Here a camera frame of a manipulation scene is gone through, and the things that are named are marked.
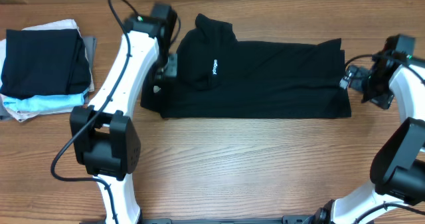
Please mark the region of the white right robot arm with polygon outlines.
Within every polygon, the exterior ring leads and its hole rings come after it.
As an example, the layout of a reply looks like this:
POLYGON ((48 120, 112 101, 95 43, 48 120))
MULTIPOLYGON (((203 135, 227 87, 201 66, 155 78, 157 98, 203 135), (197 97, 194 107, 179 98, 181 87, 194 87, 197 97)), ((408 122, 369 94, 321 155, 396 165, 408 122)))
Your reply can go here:
POLYGON ((389 80, 402 124, 375 156, 370 180, 330 201, 306 223, 372 223, 394 209, 415 212, 424 201, 424 60, 400 55, 389 80))

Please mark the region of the black polo shirt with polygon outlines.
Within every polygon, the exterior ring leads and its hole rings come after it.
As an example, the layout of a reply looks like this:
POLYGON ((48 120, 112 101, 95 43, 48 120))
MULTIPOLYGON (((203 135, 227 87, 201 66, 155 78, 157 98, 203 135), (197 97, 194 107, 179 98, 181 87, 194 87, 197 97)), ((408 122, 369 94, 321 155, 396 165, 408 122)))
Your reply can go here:
POLYGON ((318 45, 239 41, 198 15, 177 49, 177 76, 142 92, 163 118, 348 118, 341 40, 318 45))

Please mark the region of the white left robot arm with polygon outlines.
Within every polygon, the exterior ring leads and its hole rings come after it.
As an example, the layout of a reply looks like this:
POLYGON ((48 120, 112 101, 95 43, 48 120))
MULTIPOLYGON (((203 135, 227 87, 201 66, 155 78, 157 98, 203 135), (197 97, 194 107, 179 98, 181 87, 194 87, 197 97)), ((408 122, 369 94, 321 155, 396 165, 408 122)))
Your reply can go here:
POLYGON ((106 218, 104 223, 142 223, 135 199, 133 172, 141 142, 133 125, 137 97, 149 81, 170 77, 176 65, 169 61, 169 47, 179 34, 181 20, 133 16, 124 33, 112 68, 88 106, 75 107, 70 115, 76 160, 98 185, 106 218))

